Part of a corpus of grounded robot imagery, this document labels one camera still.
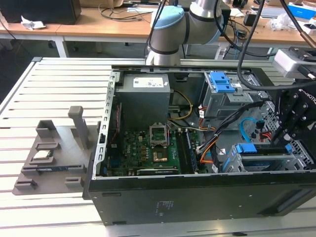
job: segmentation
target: computer tower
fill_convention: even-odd
[[[8,23],[30,21],[74,25],[81,13],[79,0],[1,0],[0,11]]]

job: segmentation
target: black cable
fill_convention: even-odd
[[[241,81],[241,83],[243,83],[245,86],[247,86],[251,90],[265,90],[265,91],[267,91],[267,90],[291,90],[291,89],[299,89],[299,88],[303,88],[303,87],[315,86],[316,81],[311,81],[311,82],[306,82],[306,83],[301,83],[301,84],[293,84],[293,85],[273,85],[273,86],[252,85],[249,82],[247,82],[247,80],[245,80],[243,78],[243,75],[241,72],[242,62],[243,62],[243,59],[245,57],[247,47],[251,41],[251,37],[252,37],[254,30],[258,24],[264,3],[265,3],[265,0],[262,0],[260,5],[259,5],[256,18],[254,20],[253,26],[252,26],[250,33],[249,33],[249,37],[246,40],[244,47],[243,47],[243,50],[241,52],[240,60],[239,60],[238,65],[237,65],[237,75],[238,75],[239,80]]]
[[[235,27],[234,27],[232,24],[227,24],[227,25],[232,27],[232,29],[233,29],[233,31],[234,31],[234,39],[233,39],[233,41],[235,41],[235,39],[236,39]],[[224,54],[223,59],[225,59],[225,57],[226,57],[227,54],[231,54],[231,53],[229,53],[229,51],[231,50],[231,48],[232,48],[232,46],[229,45],[229,48],[228,48],[228,50],[226,51],[226,53]]]
[[[18,42],[18,44],[32,57],[34,58],[34,56],[22,45],[20,44],[20,42],[16,39],[16,37],[11,34],[11,32],[5,27],[4,23],[2,22],[1,18],[0,18],[0,23],[1,25],[5,28],[5,30]]]
[[[217,127],[216,129],[213,131],[211,138],[206,141],[204,144],[202,144],[199,148],[203,149],[204,147],[207,147],[209,144],[211,144],[215,139],[218,138],[218,135],[221,134],[221,132],[227,128],[229,126],[229,124],[235,122],[238,118],[240,118],[242,116],[242,114],[251,109],[251,108],[256,108],[256,107],[261,107],[263,106],[263,104],[269,101],[269,99],[265,99],[263,101],[258,101],[258,102],[253,102],[251,104],[247,104],[244,105],[242,107],[240,107],[238,110],[236,110],[235,112],[233,112],[232,114],[230,114],[229,116],[227,116]]]
[[[111,14],[110,15],[103,14],[103,12],[105,12],[106,10],[109,10],[109,9],[111,10]],[[121,11],[121,12],[113,12],[113,10],[111,8],[105,8],[103,10],[101,10],[101,9],[99,9],[99,10],[100,10],[101,16],[103,16],[104,18],[107,18],[107,19],[110,19],[110,20],[114,20],[114,21],[119,21],[119,22],[142,21],[142,20],[145,20],[143,18],[143,15],[151,13],[151,12],[144,12],[144,13],[139,13],[139,14],[132,15],[132,16],[116,18],[116,17],[112,17],[112,14],[119,14],[119,13],[125,12],[127,10],[124,10],[124,11]]]
[[[183,57],[184,57],[184,59],[186,59],[186,53],[184,52],[184,46],[183,46],[183,44],[182,44],[182,52],[183,52]]]
[[[153,31],[154,31],[155,25],[156,25],[161,13],[162,13],[162,10],[163,10],[165,4],[166,4],[166,0],[164,0],[163,2],[160,2],[159,7],[157,9],[157,13],[156,13],[156,16],[155,16],[152,28],[151,28],[150,33],[148,35],[148,38],[146,40],[146,45],[145,45],[145,48],[144,48],[144,58],[145,58],[146,48],[147,48],[148,44],[150,46],[150,40],[152,39],[152,35],[153,35]]]
[[[217,26],[217,28],[219,29],[219,31],[221,32],[222,36],[224,36],[224,38],[237,50],[242,51],[242,48],[239,47],[238,45],[236,45],[234,42],[231,41],[231,39],[226,35],[226,33],[224,32],[224,30],[222,29],[222,27],[220,26],[220,24],[218,23],[217,20],[217,15],[216,15],[216,10],[217,10],[217,5],[218,5],[219,0],[215,0],[215,4],[214,4],[214,21],[215,24]],[[251,53],[251,52],[247,52],[246,54],[251,55],[251,56],[255,56],[255,57],[270,57],[270,56],[275,56],[276,53],[269,53],[269,54],[256,54],[256,53]]]

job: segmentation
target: white paper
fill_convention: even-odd
[[[133,87],[161,88],[163,87],[163,79],[162,78],[134,78]]]
[[[214,164],[212,165],[212,170],[214,173],[218,173],[218,168]]]
[[[202,118],[202,119],[204,118],[204,111],[203,110],[199,111],[199,117]]]
[[[242,17],[244,14],[238,8],[231,8],[230,16]]]
[[[241,85],[237,82],[237,83],[231,83],[232,87],[241,87]]]
[[[25,19],[23,16],[21,16],[21,24],[29,30],[33,30],[33,29],[40,29],[40,28],[45,28],[46,25],[43,24],[42,21],[30,21],[28,19]]]
[[[225,150],[225,148],[220,149],[220,151],[219,151],[218,154],[219,154],[219,155],[226,155],[226,150]]]

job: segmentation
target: wire bundle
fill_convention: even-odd
[[[206,163],[207,160],[204,160],[205,155],[209,149],[212,148],[212,146],[216,143],[219,135],[222,133],[222,131],[227,128],[231,123],[235,122],[237,119],[241,117],[241,115],[251,109],[251,108],[256,108],[256,107],[261,107],[267,100],[264,101],[259,101],[259,102],[254,102],[251,104],[244,105],[240,107],[238,110],[236,110],[234,113],[231,115],[227,116],[218,126],[217,128],[213,131],[211,138],[206,141],[204,144],[202,144],[198,149],[197,152],[201,152],[204,150],[200,162],[201,163]]]

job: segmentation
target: white label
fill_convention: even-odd
[[[163,87],[162,78],[134,78],[133,87],[160,88]]]
[[[212,165],[212,170],[215,172],[215,173],[218,173],[218,168],[213,164]]]
[[[232,87],[241,87],[240,83],[232,83]]]
[[[51,168],[43,168],[43,169],[38,169],[38,171],[52,171]]]
[[[220,149],[219,155],[226,155],[226,150],[225,149]]]
[[[202,118],[202,119],[204,118],[204,111],[203,110],[199,111],[199,117]]]

